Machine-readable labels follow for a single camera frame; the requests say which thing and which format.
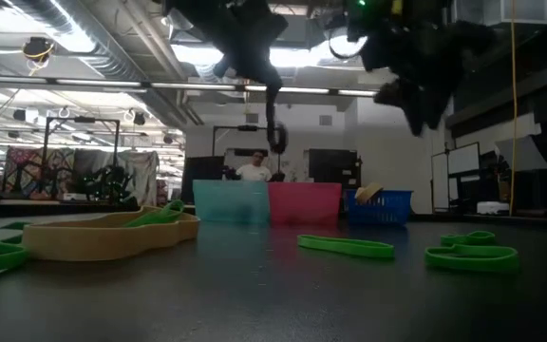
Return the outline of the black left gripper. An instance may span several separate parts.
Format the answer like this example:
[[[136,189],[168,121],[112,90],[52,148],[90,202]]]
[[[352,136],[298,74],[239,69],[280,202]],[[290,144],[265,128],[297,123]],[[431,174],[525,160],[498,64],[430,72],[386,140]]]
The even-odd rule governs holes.
[[[192,22],[223,54],[214,74],[228,69],[236,75],[279,90],[282,80],[270,60],[271,46],[288,27],[288,21],[271,12],[265,0],[247,0],[240,5],[222,1],[198,1]]]

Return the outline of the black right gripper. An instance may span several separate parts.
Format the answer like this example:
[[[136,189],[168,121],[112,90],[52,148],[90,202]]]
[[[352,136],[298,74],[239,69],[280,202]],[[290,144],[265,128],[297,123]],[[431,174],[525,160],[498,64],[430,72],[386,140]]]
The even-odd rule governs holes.
[[[368,34],[361,59],[366,71],[387,67],[407,80],[383,85],[374,103],[400,107],[412,135],[420,137],[425,124],[438,128],[444,112],[444,93],[431,87],[457,87],[464,75],[463,53],[480,56],[491,45],[492,29],[480,24],[422,21],[406,26],[386,20]]]

